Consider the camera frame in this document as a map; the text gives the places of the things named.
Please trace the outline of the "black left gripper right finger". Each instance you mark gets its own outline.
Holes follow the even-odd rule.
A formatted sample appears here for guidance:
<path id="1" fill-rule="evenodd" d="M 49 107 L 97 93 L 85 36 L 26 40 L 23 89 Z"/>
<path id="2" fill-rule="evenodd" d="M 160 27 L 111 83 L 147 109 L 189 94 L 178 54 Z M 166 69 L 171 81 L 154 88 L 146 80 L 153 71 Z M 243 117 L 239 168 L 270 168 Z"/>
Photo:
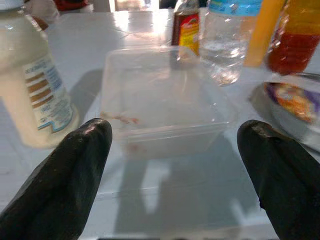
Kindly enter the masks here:
<path id="1" fill-rule="evenodd" d="M 259 205 L 281 240 L 320 238 L 320 164 L 296 140 L 248 120 L 237 147 Z"/>

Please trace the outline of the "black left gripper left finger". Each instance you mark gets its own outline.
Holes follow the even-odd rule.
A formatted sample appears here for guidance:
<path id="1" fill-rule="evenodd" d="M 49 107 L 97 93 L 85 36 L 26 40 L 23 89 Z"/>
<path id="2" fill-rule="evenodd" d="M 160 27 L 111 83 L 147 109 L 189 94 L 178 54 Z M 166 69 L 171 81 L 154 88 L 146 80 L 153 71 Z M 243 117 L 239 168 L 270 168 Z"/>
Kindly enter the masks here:
<path id="1" fill-rule="evenodd" d="M 1 239 L 78 239 L 96 198 L 112 140 L 112 127 L 101 118 L 70 132 L 1 212 Z"/>

